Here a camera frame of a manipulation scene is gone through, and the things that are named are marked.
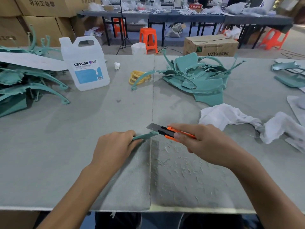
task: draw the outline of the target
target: crumpled tissue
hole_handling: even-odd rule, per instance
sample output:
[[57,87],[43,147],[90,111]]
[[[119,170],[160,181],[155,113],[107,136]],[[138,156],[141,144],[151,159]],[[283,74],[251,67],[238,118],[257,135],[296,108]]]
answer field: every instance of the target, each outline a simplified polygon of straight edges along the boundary
[[119,69],[120,66],[121,66],[120,63],[118,63],[118,62],[115,62],[115,63],[114,63],[114,68],[115,68],[115,70]]
[[228,104],[219,104],[202,109],[199,123],[204,125],[212,124],[221,131],[224,130],[226,125],[250,123],[260,133],[260,139],[265,144],[270,144],[283,133],[287,133],[289,138],[285,141],[305,153],[305,127],[296,123],[284,112],[278,112],[262,125],[260,119],[243,114],[239,108]]

